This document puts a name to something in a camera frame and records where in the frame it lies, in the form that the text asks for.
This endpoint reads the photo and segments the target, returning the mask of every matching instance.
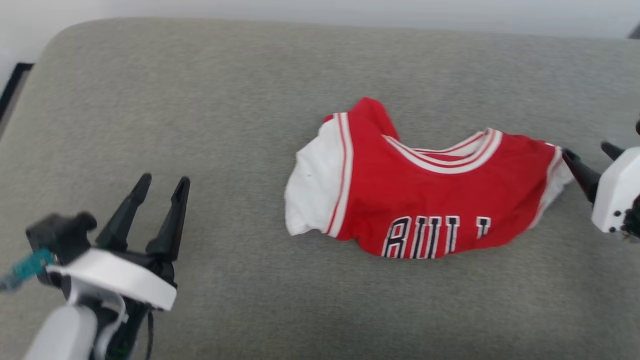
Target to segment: gray fabric surface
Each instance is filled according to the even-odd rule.
[[[178,299],[156,317],[154,359],[636,359],[640,247],[599,233],[575,183],[512,244],[435,261],[381,259],[315,232],[291,238],[283,191],[322,118],[362,96],[382,101],[414,147],[494,127],[603,170],[600,140],[640,140],[639,58],[631,40],[187,19],[74,26],[42,55],[0,141],[0,268],[29,252],[33,221],[88,210],[103,225],[148,171],[130,235],[141,250],[187,175]],[[36,282],[0,296],[2,358],[20,358],[62,303]]]

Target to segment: white wall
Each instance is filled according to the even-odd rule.
[[[0,83],[57,32],[121,16],[224,17],[624,38],[639,0],[0,0]]]

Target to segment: black cable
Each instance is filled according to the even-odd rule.
[[[154,315],[149,311],[147,315],[148,323],[149,323],[149,331],[147,335],[147,354],[145,355],[145,360],[151,359],[151,348],[154,347]]]

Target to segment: red and white shirt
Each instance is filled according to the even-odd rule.
[[[368,98],[325,118],[296,159],[285,191],[289,232],[318,229],[388,258],[504,245],[573,179],[559,147],[494,129],[444,150],[412,149]]]

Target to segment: teal connector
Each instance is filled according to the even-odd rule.
[[[34,275],[42,274],[45,267],[53,264],[53,255],[40,249],[13,266],[12,272],[0,278],[0,291],[15,291]]]

